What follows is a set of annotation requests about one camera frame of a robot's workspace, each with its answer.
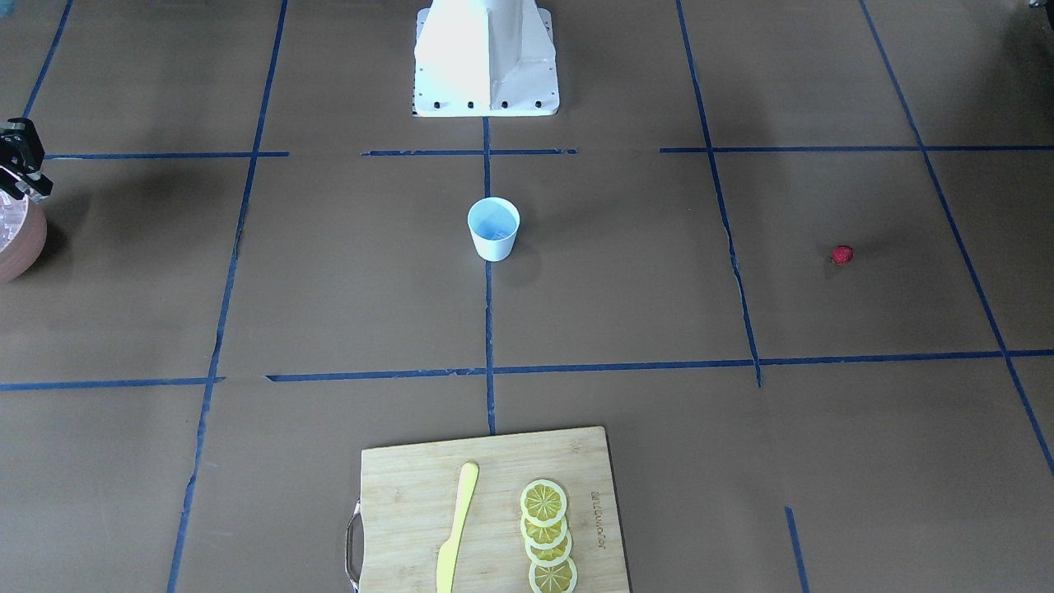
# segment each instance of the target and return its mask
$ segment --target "bowl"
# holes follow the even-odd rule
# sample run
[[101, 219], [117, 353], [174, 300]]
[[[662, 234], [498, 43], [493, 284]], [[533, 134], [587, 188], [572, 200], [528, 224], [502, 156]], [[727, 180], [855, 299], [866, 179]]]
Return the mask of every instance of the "bowl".
[[47, 237], [47, 220], [44, 209], [26, 197], [12, 199], [0, 195], [0, 282], [3, 282], [21, 275], [40, 256]]

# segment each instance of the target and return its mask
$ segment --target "knife handle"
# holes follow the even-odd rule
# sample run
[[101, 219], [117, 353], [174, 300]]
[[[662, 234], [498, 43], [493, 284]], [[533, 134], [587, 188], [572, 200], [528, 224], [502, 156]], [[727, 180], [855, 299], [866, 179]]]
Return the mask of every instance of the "knife handle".
[[468, 506], [472, 501], [475, 482], [480, 478], [480, 467], [471, 461], [462, 466], [461, 477], [457, 479], [457, 499], [454, 502], [454, 522], [450, 533], [461, 541], [465, 529], [465, 518], [468, 517]]

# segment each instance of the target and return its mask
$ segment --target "pink bowl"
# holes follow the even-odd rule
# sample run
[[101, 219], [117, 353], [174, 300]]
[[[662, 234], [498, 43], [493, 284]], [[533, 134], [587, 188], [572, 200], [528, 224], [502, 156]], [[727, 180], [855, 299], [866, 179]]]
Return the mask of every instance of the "pink bowl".
[[0, 281], [14, 279], [27, 270], [40, 256], [47, 237], [44, 209], [25, 197], [16, 203], [25, 204], [25, 219], [11, 242], [0, 246]]

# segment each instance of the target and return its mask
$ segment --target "lemon slice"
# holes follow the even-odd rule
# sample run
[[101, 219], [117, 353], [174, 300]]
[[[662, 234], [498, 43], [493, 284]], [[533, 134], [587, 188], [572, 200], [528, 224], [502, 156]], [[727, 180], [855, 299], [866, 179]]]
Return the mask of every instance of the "lemon slice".
[[561, 519], [554, 526], [540, 528], [530, 522], [527, 517], [522, 517], [520, 519], [520, 533], [523, 534], [524, 541], [532, 547], [539, 550], [549, 550], [555, 548], [567, 536], [567, 521]]
[[530, 561], [540, 567], [551, 568], [561, 565], [571, 555], [571, 532], [567, 532], [567, 536], [564, 539], [561, 539], [555, 546], [547, 550], [534, 548], [530, 545], [530, 540], [527, 539], [524, 540], [524, 549], [527, 550], [527, 556], [530, 557]]
[[571, 593], [579, 582], [579, 569], [568, 558], [555, 567], [530, 566], [530, 588], [534, 593]]
[[552, 480], [534, 480], [520, 494], [520, 508], [540, 528], [554, 526], [567, 512], [567, 495]]

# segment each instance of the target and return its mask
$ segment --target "yellow knife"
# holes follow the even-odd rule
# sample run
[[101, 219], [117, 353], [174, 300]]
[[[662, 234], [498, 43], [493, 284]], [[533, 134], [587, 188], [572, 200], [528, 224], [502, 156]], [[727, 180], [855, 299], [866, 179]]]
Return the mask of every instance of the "yellow knife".
[[454, 502], [454, 523], [450, 528], [450, 538], [440, 546], [440, 559], [435, 567], [436, 593], [450, 593], [453, 589], [457, 549], [461, 548], [465, 517], [468, 516], [468, 503], [472, 501], [472, 493], [475, 492], [475, 481], [479, 477], [479, 466], [471, 461], [462, 466], [461, 478], [457, 479], [457, 499]]

